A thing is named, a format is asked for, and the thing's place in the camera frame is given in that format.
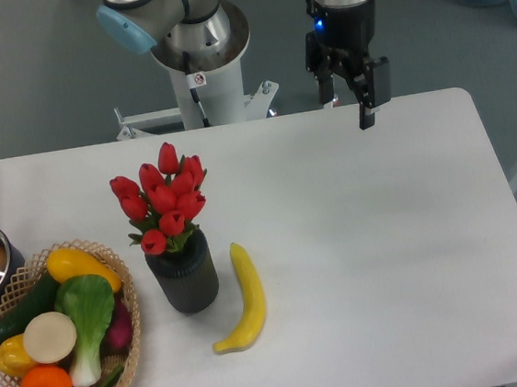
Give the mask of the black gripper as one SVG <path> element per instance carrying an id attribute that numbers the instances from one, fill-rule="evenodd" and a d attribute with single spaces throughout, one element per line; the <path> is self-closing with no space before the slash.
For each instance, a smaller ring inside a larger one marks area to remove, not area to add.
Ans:
<path id="1" fill-rule="evenodd" d="M 372 59 L 368 52 L 375 28 L 375 1 L 337 8 L 310 1 L 306 8 L 315 23 L 305 35 L 305 63 L 317 80 L 319 103 L 333 104 L 334 73 L 354 80 L 362 130 L 375 124 L 376 112 L 392 98 L 389 59 Z"/>

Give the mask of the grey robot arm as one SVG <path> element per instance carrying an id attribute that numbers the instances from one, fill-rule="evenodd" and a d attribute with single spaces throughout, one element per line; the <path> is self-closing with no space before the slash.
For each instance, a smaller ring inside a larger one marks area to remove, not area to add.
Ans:
<path id="1" fill-rule="evenodd" d="M 388 59 L 371 58 L 375 0 L 305 0 L 314 21 L 305 35 L 305 68 L 320 105 L 335 100 L 341 77 L 360 105 L 360 127 L 391 99 Z M 226 0 L 102 0 L 97 19 L 108 35 L 136 54 L 152 53 L 175 89 L 184 128 L 227 125 L 270 114 L 278 84 L 244 92 L 241 57 L 250 31 L 245 15 Z"/>

